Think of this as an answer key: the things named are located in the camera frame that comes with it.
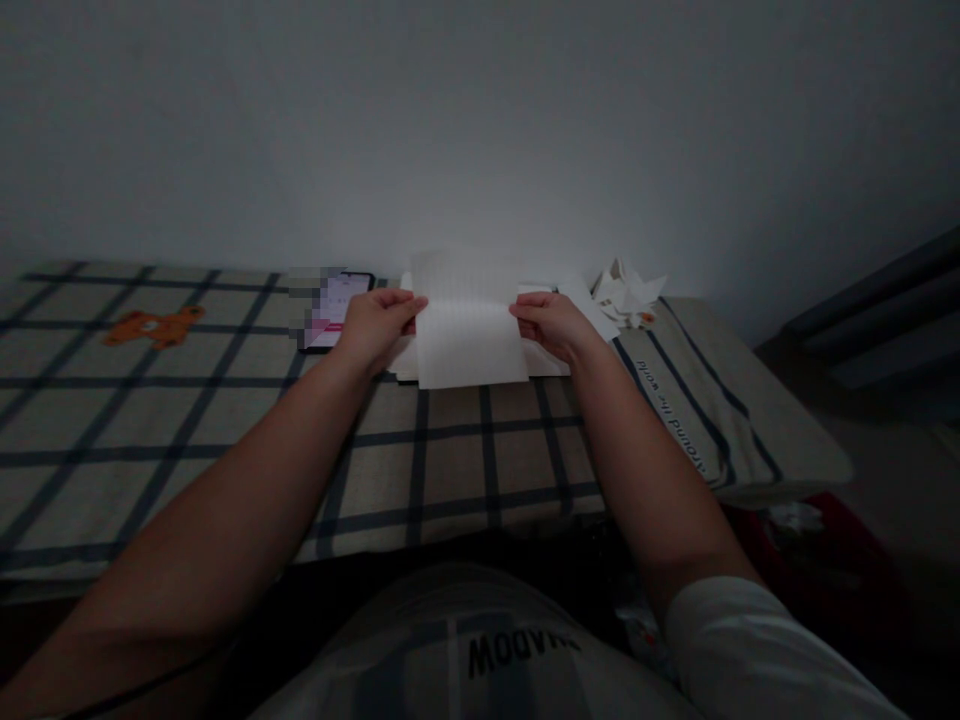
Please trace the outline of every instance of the smartphone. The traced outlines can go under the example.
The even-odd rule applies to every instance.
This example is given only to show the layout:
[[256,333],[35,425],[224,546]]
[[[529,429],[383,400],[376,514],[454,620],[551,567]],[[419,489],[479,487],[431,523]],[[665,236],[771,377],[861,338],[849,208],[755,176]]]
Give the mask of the smartphone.
[[371,273],[342,272],[327,280],[326,292],[313,298],[311,323],[304,329],[305,347],[300,352],[327,352],[340,339],[350,298],[373,289]]

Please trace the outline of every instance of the checkered cloth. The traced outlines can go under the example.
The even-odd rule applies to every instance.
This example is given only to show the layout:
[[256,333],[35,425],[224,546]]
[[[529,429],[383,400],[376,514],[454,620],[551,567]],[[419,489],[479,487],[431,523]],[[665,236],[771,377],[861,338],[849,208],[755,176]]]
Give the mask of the checkered cloth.
[[[189,305],[205,314],[180,346],[102,342],[125,313]],[[6,578],[100,574],[323,362],[289,339],[279,274],[59,263],[26,275],[10,307],[0,324]],[[829,436],[769,373],[751,378],[765,370],[703,303],[672,301],[658,323],[615,346],[718,494],[783,499],[845,479]],[[603,509],[569,379],[425,391],[384,374],[296,561]]]

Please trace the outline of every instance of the phone screen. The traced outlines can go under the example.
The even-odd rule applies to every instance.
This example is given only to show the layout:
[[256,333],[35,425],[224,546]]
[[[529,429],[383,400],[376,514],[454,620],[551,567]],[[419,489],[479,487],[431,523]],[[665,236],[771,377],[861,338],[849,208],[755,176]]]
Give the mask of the phone screen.
[[350,298],[370,289],[372,277],[364,273],[341,273],[327,281],[326,293],[313,300],[307,347],[333,347],[340,339]]

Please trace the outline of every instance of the left hand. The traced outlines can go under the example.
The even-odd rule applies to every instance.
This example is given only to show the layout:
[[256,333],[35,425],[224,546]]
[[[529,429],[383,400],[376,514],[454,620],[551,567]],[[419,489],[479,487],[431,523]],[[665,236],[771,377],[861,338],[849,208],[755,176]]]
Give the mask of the left hand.
[[426,306],[425,297],[415,298],[409,290],[397,288],[355,295],[334,352],[375,375],[385,367],[397,338],[414,332],[413,319]]

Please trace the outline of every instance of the white t-shirt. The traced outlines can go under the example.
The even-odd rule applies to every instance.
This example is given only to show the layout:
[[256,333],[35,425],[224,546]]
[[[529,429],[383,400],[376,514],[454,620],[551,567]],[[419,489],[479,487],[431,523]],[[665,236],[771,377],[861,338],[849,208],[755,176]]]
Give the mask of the white t-shirt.
[[767,590],[682,590],[665,635],[682,693],[504,573],[445,564],[361,609],[255,718],[904,718]]

